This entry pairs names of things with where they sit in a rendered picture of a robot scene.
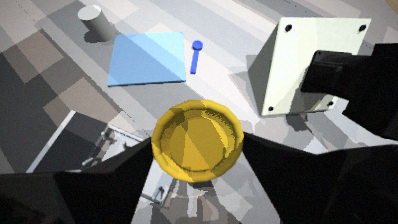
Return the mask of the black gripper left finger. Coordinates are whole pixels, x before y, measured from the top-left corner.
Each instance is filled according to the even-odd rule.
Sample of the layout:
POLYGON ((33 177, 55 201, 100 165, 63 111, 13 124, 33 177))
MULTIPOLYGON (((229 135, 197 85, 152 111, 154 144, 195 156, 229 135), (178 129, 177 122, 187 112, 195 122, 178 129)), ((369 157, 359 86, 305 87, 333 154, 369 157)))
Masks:
POLYGON ((153 161, 151 137, 81 172, 0 174, 0 218, 131 224, 153 161))

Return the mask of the yellow plate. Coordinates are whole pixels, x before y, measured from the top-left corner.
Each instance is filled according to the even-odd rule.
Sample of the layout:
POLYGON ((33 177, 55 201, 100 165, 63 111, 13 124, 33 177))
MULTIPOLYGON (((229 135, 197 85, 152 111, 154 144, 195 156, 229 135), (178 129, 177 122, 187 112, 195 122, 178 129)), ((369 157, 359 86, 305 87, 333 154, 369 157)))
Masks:
POLYGON ((212 100, 188 100, 171 107, 156 123, 152 155, 175 179, 205 182, 235 166, 244 142, 239 119, 212 100))

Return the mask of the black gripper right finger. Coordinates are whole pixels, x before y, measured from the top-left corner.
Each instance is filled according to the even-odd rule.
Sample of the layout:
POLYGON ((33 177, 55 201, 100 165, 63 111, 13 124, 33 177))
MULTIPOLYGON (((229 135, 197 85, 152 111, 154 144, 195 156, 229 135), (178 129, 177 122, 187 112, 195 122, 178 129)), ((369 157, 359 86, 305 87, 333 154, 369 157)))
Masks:
POLYGON ((398 165, 398 144, 316 155, 243 133, 244 156, 284 224, 327 224, 348 174, 398 165))

